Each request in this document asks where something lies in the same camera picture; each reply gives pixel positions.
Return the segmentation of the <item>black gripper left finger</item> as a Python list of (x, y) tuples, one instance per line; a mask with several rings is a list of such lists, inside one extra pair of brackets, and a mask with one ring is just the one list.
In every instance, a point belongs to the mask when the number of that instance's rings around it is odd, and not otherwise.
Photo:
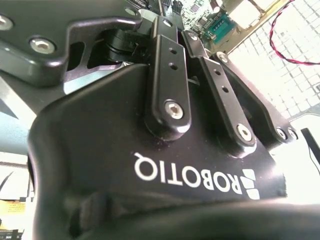
[(65, 96), (67, 82), (110, 70), (115, 95), (142, 85), (143, 120), (152, 135), (175, 141), (191, 126), (182, 17), (158, 1), (3, 0), (0, 97), (25, 121)]

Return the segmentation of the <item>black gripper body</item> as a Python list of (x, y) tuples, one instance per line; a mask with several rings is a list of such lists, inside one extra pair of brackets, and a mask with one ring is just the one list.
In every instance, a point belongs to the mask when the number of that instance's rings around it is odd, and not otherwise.
[(51, 103), (28, 148), (33, 240), (317, 240), (320, 206), (294, 201), (258, 138), (224, 130), (202, 86), (173, 137), (145, 124), (149, 68), (124, 67)]

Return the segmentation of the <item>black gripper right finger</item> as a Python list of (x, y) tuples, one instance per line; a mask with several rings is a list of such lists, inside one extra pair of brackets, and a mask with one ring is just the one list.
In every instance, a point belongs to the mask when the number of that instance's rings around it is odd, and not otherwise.
[(219, 141), (233, 158), (255, 152), (258, 142), (267, 150), (298, 139), (291, 123), (250, 82), (223, 52), (208, 56), (191, 30), (181, 32), (187, 73), (199, 81), (204, 98), (213, 108)]

